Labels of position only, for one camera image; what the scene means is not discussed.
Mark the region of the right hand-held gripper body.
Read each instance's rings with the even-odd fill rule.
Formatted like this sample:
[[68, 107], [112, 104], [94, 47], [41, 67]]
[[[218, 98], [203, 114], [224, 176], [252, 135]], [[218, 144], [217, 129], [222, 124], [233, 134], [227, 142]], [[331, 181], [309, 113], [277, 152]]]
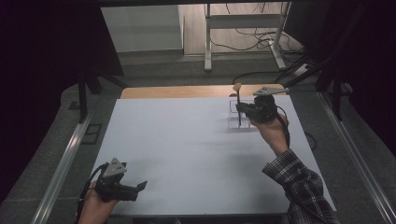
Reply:
[[275, 94], [286, 93], [288, 89], [277, 89], [262, 87], [253, 92], [255, 96], [253, 104], [249, 106], [247, 117], [259, 123], [266, 123], [278, 117], [278, 106], [275, 101]]

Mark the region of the black metal stand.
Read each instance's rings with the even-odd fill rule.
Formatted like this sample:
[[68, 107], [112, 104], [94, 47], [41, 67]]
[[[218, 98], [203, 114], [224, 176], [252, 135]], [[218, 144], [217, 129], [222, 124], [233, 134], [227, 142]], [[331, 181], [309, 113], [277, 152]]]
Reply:
[[80, 74], [78, 77], [78, 99], [79, 99], [79, 123], [82, 123], [88, 116], [87, 92], [100, 94], [103, 90], [97, 75]]
[[319, 75], [315, 88], [317, 91], [326, 91], [330, 86], [332, 86], [332, 92], [330, 93], [332, 112], [341, 121], [342, 76], [338, 71], [328, 69]]

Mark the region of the makeup brush with dark handle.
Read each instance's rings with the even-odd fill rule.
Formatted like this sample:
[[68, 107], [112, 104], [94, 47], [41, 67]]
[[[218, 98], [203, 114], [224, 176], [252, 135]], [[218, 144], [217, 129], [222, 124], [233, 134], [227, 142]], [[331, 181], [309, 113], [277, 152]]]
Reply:
[[236, 110], [238, 112], [238, 126], [241, 126], [242, 124], [242, 116], [241, 116], [241, 112], [239, 110], [239, 106], [240, 106], [240, 90], [241, 90], [242, 84], [241, 83], [235, 83], [233, 85], [233, 90], [236, 92]]

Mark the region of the aluminium rail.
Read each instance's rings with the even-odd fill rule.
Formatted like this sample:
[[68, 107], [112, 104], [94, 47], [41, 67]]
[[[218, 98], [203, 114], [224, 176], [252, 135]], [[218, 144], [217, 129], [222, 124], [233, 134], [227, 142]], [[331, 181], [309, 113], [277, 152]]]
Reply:
[[92, 95], [89, 98], [87, 115], [85, 118], [78, 123], [76, 126], [68, 144], [64, 150], [58, 166], [52, 176], [51, 181], [45, 191], [42, 200], [37, 207], [35, 214], [30, 222], [30, 224], [47, 224], [50, 217], [50, 213], [56, 200], [60, 194], [66, 176], [71, 168], [74, 158], [77, 155], [78, 148], [83, 139], [84, 133], [86, 132], [88, 125], [92, 119], [93, 110], [96, 108], [99, 101], [99, 95]]
[[375, 179], [373, 173], [369, 169], [363, 156], [360, 154], [355, 142], [347, 131], [344, 122], [336, 117], [332, 111], [332, 103], [328, 96], [322, 92], [318, 92], [317, 96], [321, 101], [329, 119], [331, 120], [335, 130], [340, 136], [349, 158], [352, 160], [357, 172], [359, 173], [364, 186], [368, 190], [379, 214], [383, 218], [385, 224], [396, 224], [396, 209], [393, 208], [389, 197]]

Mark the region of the white power strip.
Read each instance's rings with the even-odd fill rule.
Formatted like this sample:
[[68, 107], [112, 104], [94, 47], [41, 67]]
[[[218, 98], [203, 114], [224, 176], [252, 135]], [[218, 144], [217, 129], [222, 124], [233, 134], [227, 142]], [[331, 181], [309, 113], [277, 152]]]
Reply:
[[298, 77], [303, 73], [305, 73], [306, 71], [308, 71], [311, 67], [312, 67], [311, 64], [304, 63], [294, 72], [294, 75]]

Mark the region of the dark curtain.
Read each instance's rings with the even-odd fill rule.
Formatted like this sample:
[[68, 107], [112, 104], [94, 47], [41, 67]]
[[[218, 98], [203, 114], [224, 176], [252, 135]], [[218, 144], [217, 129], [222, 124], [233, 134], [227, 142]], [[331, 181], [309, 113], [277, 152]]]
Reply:
[[316, 88], [334, 78], [396, 156], [396, 0], [293, 0], [285, 32], [315, 63], [333, 59]]
[[0, 0], [0, 203], [54, 121], [64, 90], [122, 68], [99, 6]]

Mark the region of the clear acrylic organizer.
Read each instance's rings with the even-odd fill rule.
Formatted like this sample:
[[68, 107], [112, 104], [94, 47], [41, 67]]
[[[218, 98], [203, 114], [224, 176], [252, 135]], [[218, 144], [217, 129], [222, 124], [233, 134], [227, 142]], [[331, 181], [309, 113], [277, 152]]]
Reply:
[[252, 127], [249, 118], [242, 116], [242, 124], [238, 126], [238, 112], [236, 110], [236, 100], [231, 100], [229, 102], [229, 112], [228, 112], [228, 126], [230, 129], [250, 129]]

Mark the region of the white table cover sheet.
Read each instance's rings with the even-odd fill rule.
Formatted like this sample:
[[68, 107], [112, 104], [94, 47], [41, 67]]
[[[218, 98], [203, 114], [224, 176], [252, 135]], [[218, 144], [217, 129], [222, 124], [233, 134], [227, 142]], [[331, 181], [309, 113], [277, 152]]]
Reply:
[[230, 97], [119, 99], [96, 162], [127, 164], [122, 184], [147, 184], [119, 216], [284, 214], [284, 190], [262, 173], [275, 154], [230, 118]]

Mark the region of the person's right hand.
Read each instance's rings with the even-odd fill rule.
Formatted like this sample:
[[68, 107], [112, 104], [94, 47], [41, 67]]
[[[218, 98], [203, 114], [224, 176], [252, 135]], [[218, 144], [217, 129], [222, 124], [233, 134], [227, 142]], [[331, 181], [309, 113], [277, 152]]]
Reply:
[[284, 133], [282, 123], [278, 119], [266, 123], [259, 123], [252, 119], [250, 123], [259, 130], [262, 138], [277, 157], [290, 148], [287, 144], [287, 137]]

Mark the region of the person's left hand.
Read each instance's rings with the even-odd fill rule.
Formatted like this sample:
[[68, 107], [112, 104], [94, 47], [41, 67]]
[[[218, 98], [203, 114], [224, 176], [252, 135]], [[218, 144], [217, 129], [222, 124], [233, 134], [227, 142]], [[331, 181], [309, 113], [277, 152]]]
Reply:
[[96, 182], [91, 182], [77, 224], [105, 224], [119, 202], [118, 200], [103, 201], [95, 191], [95, 187]]

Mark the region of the black floor frame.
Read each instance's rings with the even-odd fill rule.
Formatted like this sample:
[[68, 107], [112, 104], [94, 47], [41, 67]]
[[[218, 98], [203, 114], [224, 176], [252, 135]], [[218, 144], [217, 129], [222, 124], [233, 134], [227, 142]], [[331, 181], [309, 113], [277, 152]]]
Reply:
[[82, 145], [95, 145], [102, 129], [101, 123], [89, 124], [82, 138]]

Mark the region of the white metal desk frame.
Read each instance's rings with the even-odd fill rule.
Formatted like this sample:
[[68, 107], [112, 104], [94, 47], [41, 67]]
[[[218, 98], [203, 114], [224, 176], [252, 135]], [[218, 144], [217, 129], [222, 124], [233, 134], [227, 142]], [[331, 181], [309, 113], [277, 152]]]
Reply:
[[270, 50], [276, 60], [280, 70], [284, 70], [286, 65], [280, 53], [279, 40], [282, 35], [290, 2], [285, 2], [278, 14], [236, 14], [236, 15], [212, 15], [211, 6], [205, 5], [205, 70], [212, 69], [212, 42], [211, 31], [215, 29], [236, 29], [236, 28], [276, 28], [274, 39], [269, 41]]

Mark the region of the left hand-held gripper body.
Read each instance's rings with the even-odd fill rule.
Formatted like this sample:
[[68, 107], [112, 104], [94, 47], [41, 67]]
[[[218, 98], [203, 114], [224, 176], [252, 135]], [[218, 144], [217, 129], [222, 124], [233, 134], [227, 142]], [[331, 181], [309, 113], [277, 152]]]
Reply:
[[105, 201], [118, 200], [124, 201], [123, 196], [129, 191], [127, 186], [121, 184], [121, 180], [126, 173], [126, 163], [113, 158], [111, 162], [105, 163], [96, 180], [95, 191]]

